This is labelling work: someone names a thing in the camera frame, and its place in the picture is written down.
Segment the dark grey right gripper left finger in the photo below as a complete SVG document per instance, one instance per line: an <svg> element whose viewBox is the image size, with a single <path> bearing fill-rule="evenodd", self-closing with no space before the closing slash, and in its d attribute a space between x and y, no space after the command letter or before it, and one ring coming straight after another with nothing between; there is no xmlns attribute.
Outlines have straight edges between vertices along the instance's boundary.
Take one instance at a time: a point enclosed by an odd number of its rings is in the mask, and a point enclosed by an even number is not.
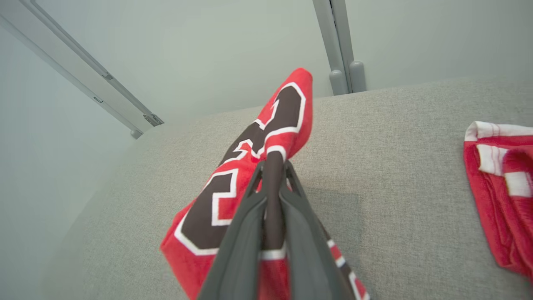
<svg viewBox="0 0 533 300"><path fill-rule="evenodd" d="M267 202L259 187L264 162L259 162L230 224L199 300L257 300L263 218Z"/></svg>

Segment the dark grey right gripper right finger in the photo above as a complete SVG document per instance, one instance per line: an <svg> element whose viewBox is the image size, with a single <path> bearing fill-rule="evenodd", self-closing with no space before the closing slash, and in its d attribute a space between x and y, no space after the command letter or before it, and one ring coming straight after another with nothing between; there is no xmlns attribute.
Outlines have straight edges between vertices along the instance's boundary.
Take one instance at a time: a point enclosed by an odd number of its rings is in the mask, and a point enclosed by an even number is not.
<svg viewBox="0 0 533 300"><path fill-rule="evenodd" d="M279 198L286 225L292 300L354 300L290 161L284 163Z"/></svg>

